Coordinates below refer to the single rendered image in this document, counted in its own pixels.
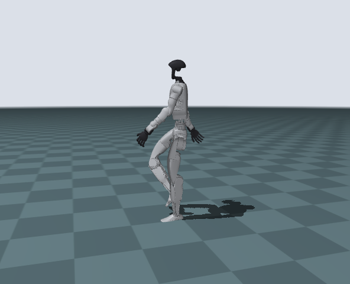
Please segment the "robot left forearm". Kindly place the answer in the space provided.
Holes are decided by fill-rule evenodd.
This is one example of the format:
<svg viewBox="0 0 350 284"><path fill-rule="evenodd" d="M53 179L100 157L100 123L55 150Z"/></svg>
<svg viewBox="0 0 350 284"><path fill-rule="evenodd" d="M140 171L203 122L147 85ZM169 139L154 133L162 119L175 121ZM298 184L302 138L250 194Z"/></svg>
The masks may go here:
<svg viewBox="0 0 350 284"><path fill-rule="evenodd" d="M157 118L154 119L154 121L151 121L149 126L145 129L148 133L151 130L155 130L158 125L160 125L162 122L165 121L166 117L169 114L169 109L168 108L163 108L160 114L158 114Z"/></svg>

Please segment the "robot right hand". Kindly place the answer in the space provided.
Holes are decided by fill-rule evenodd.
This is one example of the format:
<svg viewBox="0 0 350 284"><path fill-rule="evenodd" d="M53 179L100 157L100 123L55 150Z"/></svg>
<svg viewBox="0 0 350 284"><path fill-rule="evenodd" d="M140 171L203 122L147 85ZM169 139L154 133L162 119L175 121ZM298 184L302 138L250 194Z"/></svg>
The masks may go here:
<svg viewBox="0 0 350 284"><path fill-rule="evenodd" d="M200 138L201 140L203 140L201 137L203 137L197 130L195 130L195 127L192 129L192 130L190 130L188 127L187 127L187 129L189 130L189 132L191 132L190 134L191 134L191 138L192 138L192 141L193 142L195 142L194 141L194 139L196 140L196 142L197 143L199 143L198 141L197 141L197 139L198 138ZM201 137L200 137L201 136ZM194 138L194 139L193 139ZM204 138L204 137L203 137ZM199 139L198 139L199 140ZM199 140L200 141L200 140ZM200 142L202 142L202 141L200 141Z"/></svg>

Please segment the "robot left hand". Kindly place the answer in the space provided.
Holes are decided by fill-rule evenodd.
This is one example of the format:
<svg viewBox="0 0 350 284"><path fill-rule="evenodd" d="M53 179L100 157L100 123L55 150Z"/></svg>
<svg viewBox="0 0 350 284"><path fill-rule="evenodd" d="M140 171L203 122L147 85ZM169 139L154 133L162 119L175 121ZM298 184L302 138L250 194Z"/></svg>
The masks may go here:
<svg viewBox="0 0 350 284"><path fill-rule="evenodd" d="M146 129L146 128L145 128ZM138 133L137 136L139 136L137 138L138 144L140 144L141 146L144 147L144 143L147 141L148 135L150 135L154 130L151 130L149 133L144 130L141 133Z"/></svg>

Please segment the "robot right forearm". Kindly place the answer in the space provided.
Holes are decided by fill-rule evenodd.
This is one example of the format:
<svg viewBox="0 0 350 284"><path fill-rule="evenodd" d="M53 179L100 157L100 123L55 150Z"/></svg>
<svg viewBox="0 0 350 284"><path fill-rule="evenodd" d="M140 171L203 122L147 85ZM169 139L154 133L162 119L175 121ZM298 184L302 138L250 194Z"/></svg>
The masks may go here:
<svg viewBox="0 0 350 284"><path fill-rule="evenodd" d="M183 120L185 123L185 126L188 127L190 130L192 130L194 128L194 126L192 125L192 122L190 121L190 114L189 111L187 110L187 119Z"/></svg>

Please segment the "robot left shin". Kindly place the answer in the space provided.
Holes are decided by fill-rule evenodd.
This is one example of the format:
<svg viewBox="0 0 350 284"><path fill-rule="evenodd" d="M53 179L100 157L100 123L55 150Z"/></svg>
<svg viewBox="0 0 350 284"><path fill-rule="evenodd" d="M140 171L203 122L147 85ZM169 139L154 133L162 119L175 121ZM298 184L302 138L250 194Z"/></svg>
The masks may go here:
<svg viewBox="0 0 350 284"><path fill-rule="evenodd" d="M174 185L172 185L172 181L170 180L170 198L171 198L174 217L179 216L179 208L180 208L180 201L182 200L182 194L183 194L183 179L181 177L177 177L176 180L174 181Z"/></svg>

